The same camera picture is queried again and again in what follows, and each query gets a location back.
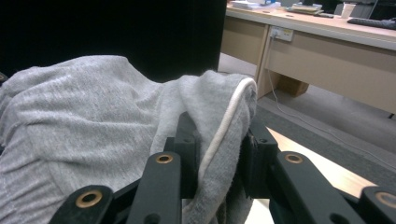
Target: electrical socket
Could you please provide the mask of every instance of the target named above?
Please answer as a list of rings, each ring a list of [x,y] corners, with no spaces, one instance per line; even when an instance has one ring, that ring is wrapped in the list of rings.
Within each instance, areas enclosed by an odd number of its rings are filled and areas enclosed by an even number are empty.
[[[274,36],[276,39],[282,39],[290,42],[293,38],[293,30],[279,26],[271,26],[271,36]]]

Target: metal grommet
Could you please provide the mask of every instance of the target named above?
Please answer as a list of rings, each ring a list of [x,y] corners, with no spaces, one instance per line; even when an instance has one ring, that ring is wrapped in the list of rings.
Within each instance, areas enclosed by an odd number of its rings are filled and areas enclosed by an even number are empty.
[[[173,156],[171,155],[160,155],[157,157],[155,160],[158,163],[166,164],[168,162],[171,162],[173,160]]]
[[[76,206],[80,208],[92,207],[99,203],[102,197],[102,192],[97,189],[87,191],[76,199]]]
[[[396,196],[387,192],[377,192],[375,197],[389,207],[396,208]]]
[[[286,161],[289,161],[291,163],[301,163],[303,162],[303,158],[297,154],[288,154],[285,156]]]

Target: computer keyboard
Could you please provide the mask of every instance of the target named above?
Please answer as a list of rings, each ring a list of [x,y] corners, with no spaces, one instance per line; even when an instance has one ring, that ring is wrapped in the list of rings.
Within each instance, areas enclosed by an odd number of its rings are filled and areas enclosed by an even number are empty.
[[[366,19],[358,19],[353,18],[347,21],[351,24],[371,26],[389,30],[396,30],[396,22],[395,21],[374,21],[374,20],[366,20]]]

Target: gray fabric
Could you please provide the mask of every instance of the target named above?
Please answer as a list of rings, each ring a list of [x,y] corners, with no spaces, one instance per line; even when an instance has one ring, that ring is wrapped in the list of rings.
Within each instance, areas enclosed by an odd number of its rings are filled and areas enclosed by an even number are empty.
[[[15,74],[0,89],[0,223],[46,223],[76,189],[106,185],[117,191],[132,183],[149,155],[163,151],[166,138],[175,135],[184,111],[197,125],[204,155],[243,78],[207,71],[160,84],[117,56]],[[214,221],[225,201],[255,113],[254,90],[244,91],[183,223]],[[237,200],[240,209],[233,211],[243,223],[251,201]]]

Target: desk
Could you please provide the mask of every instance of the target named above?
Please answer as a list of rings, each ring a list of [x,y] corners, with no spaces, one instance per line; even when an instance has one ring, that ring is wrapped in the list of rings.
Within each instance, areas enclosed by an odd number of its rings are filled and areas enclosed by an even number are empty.
[[[269,129],[269,131],[277,141],[278,147],[281,151],[296,151],[304,154],[318,167],[322,174],[335,188],[359,198],[363,188],[375,186],[374,183],[348,171],[344,167],[329,161],[326,158],[321,157],[319,154],[297,144],[282,134],[271,129]],[[270,215],[271,214],[268,210],[268,200],[255,200],[246,223],[271,223],[272,219],[270,218]]]
[[[272,40],[271,26],[293,30],[291,42]],[[228,6],[221,52],[257,65],[259,98],[268,73],[275,83],[281,74],[396,113],[396,31]]]

